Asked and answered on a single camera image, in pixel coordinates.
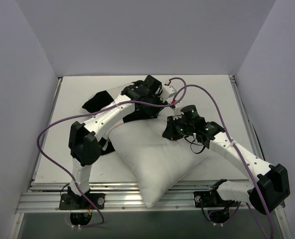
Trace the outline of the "white pillow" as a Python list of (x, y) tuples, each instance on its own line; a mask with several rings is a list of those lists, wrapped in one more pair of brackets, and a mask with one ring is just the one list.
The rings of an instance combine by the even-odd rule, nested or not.
[(208, 159), (205, 152), (192, 153), (184, 140), (163, 138), (165, 127), (162, 119), (137, 120), (116, 126), (108, 136), (118, 156), (134, 173), (147, 208), (153, 207), (166, 191)]

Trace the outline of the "black white checkered pillowcase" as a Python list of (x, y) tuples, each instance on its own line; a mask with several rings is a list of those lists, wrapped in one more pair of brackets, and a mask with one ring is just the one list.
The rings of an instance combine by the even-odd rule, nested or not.
[[(87, 100), (83, 106), (82, 109), (84, 111), (87, 111), (88, 113), (94, 113), (99, 110), (101, 110), (104, 107), (107, 107), (110, 103), (113, 102), (113, 97), (111, 95), (112, 90), (110, 91), (101, 91), (93, 95), (89, 100)], [(158, 114), (155, 116), (149, 116), (145, 112), (141, 110), (136, 110), (135, 112), (125, 116), (122, 120), (120, 120), (114, 127), (123, 124), (128, 123), (136, 120), (150, 120), (150, 119), (156, 119), (158, 117)], [(108, 138), (109, 132), (107, 132), (107, 136), (104, 136), (100, 141), (99, 144), (102, 145), (104, 143), (104, 146), (101, 148), (101, 155), (107, 155), (109, 153), (112, 153), (115, 151), (112, 142)]]

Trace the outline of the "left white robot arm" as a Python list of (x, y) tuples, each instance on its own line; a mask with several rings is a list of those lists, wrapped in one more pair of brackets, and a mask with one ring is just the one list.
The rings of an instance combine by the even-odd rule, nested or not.
[(148, 75), (119, 90), (116, 96), (111, 91), (101, 91), (88, 103), (95, 115), (84, 122), (71, 125), (68, 147), (73, 158), (73, 180), (68, 186), (70, 202), (77, 209), (88, 204), (90, 173), (108, 145), (108, 134), (118, 123), (149, 120), (157, 117), (168, 105), (168, 99), (176, 91)]

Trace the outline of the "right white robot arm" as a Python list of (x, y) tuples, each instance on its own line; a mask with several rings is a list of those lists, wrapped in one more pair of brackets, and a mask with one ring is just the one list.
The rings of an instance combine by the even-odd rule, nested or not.
[(265, 215), (291, 193), (288, 171), (283, 165), (272, 165), (251, 153), (232, 139), (222, 126), (199, 116), (194, 105), (185, 106), (179, 114), (168, 116), (162, 136), (172, 141), (190, 136), (246, 176), (248, 182), (217, 181), (209, 193), (210, 202), (214, 205), (219, 206), (225, 201), (244, 202)]

